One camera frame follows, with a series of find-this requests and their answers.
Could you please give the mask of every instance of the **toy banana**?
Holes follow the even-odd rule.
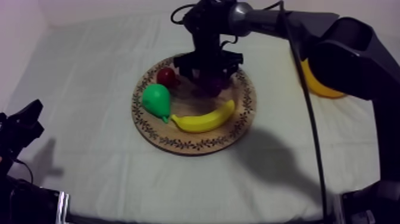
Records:
[[[201,133],[220,127],[234,112],[235,102],[230,100],[220,108],[202,116],[177,117],[174,114],[171,119],[185,132]]]

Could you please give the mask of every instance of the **round wooden tray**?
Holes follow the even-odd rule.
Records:
[[[199,116],[212,112],[226,101],[233,99],[235,113],[221,127],[205,133],[186,133],[177,128],[170,119],[165,124],[161,119],[149,114],[142,107],[145,88],[156,83],[157,72],[173,65],[173,58],[167,58],[146,72],[138,81],[132,98],[132,118],[139,132],[158,148],[180,155],[204,155],[222,150],[237,141],[251,126],[256,112],[256,94],[248,76],[241,70],[232,75],[229,89],[223,90],[216,98],[196,97],[198,90],[187,78],[178,76],[181,84],[171,93],[171,114]]]

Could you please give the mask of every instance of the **white tablecloth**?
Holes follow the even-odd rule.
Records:
[[[20,155],[35,184],[72,195],[71,211],[164,223],[276,222],[321,217],[307,109],[287,41],[252,33],[227,49],[257,92],[248,134],[226,150],[181,157],[136,130],[131,97],[152,65],[193,49],[169,14],[137,13],[52,29],[7,108],[39,98],[45,132]],[[329,195],[379,179],[370,102],[312,96]],[[27,178],[23,167],[12,174]]]

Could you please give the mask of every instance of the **green pear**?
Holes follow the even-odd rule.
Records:
[[[168,123],[171,114],[170,92],[160,84],[151,84],[143,91],[142,105],[154,116]]]

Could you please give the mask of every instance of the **red fruit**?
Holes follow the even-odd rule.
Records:
[[[175,87],[178,84],[175,71],[171,68],[163,68],[157,73],[157,83],[167,88]]]

